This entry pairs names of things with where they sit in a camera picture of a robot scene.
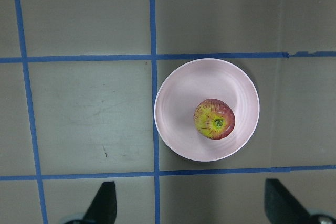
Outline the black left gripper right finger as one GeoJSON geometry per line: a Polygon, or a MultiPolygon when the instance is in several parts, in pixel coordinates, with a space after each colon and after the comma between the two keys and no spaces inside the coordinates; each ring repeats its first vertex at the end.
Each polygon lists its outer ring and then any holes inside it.
{"type": "Polygon", "coordinates": [[[270,223],[317,223],[316,217],[275,178],[265,181],[264,210],[270,223]]]}

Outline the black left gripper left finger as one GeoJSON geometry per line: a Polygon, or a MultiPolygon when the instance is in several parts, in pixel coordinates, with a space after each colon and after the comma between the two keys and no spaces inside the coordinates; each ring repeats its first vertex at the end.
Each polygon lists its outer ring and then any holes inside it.
{"type": "Polygon", "coordinates": [[[87,209],[83,223],[115,223],[117,218],[117,197],[115,182],[103,182],[87,209]]]}

